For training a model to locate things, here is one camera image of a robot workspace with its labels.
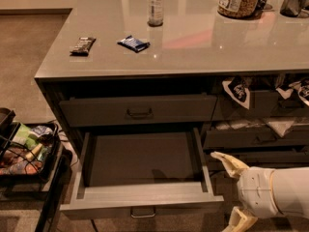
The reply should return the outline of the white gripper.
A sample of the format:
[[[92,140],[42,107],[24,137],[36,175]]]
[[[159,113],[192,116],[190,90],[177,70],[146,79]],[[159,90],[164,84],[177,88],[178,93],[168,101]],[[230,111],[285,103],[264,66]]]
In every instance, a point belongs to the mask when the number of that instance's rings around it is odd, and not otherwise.
[[[273,168],[249,167],[243,161],[220,152],[212,152],[211,157],[221,161],[231,178],[239,179],[239,201],[245,208],[233,208],[228,226],[222,232],[246,232],[257,218],[273,218],[279,214],[272,191]]]

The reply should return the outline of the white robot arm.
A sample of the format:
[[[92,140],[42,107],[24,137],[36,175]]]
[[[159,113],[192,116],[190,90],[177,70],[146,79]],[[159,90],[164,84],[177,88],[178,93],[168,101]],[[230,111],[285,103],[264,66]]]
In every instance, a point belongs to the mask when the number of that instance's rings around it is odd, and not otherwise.
[[[309,218],[309,167],[249,167],[224,153],[212,152],[231,178],[237,179],[239,202],[222,232],[246,232],[259,218]]]

